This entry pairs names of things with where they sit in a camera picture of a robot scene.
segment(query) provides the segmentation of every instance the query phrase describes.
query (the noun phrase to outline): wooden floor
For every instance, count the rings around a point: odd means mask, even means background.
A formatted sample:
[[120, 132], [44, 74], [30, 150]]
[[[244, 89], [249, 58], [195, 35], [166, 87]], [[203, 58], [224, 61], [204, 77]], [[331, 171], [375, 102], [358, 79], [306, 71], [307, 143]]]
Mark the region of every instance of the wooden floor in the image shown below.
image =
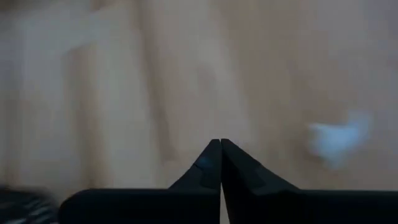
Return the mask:
[[[291, 183], [398, 189], [393, 0], [56, 0], [2, 12], [0, 181], [166, 187], [212, 138]], [[310, 123], [373, 117], [340, 170]]]

